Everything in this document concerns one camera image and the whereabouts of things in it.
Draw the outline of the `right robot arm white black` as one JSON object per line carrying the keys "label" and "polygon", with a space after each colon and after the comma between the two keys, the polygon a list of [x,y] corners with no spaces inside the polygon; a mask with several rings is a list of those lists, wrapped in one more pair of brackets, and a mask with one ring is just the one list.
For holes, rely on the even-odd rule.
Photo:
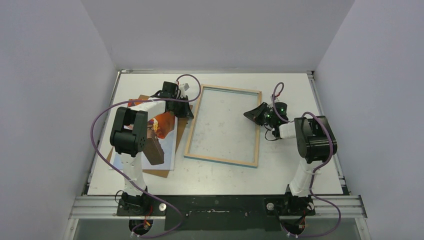
{"label": "right robot arm white black", "polygon": [[289,215],[313,211],[311,191],[320,168],[337,152],[337,141],[325,116],[287,117],[288,106],[284,102],[263,102],[244,112],[244,116],[256,125],[265,127],[275,140],[295,139],[300,163],[292,181],[288,184],[282,203],[282,213]]}

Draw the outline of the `hot air balloon photo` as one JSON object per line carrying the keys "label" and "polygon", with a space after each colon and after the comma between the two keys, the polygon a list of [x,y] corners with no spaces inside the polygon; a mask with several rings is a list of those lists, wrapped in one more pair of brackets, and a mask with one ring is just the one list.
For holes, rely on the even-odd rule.
{"label": "hot air balloon photo", "polygon": [[165,101],[130,103],[116,110],[110,134],[112,165],[124,169],[123,157],[139,157],[142,170],[174,169],[176,117],[166,109]]}

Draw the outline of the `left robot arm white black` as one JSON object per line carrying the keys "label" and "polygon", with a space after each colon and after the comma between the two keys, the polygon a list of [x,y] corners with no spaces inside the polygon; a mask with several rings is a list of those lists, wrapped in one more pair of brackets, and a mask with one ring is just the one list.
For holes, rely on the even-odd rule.
{"label": "left robot arm white black", "polygon": [[160,141],[172,139],[177,118],[194,117],[186,91],[187,83],[165,81],[162,89],[148,98],[132,99],[127,107],[116,110],[110,144],[120,156],[124,181],[122,201],[136,215],[149,210],[147,185],[143,178],[143,160],[150,165],[165,162]]}

